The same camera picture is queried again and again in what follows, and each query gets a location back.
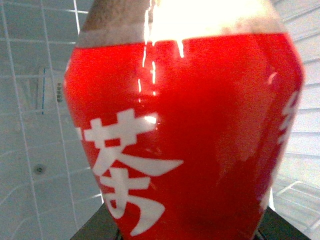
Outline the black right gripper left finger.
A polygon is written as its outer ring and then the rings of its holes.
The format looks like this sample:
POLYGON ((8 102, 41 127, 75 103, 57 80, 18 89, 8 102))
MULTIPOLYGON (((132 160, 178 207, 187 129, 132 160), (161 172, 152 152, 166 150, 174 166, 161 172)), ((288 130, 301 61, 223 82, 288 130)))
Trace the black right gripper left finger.
POLYGON ((122 240, 122 234, 103 203, 71 240, 122 240))

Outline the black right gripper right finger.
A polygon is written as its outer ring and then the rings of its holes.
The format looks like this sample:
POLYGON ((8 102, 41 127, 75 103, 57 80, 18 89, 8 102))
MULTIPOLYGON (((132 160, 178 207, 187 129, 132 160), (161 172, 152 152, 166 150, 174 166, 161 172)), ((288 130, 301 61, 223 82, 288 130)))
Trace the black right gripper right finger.
POLYGON ((267 207, 256 231, 256 240, 311 240, 283 217, 267 207))

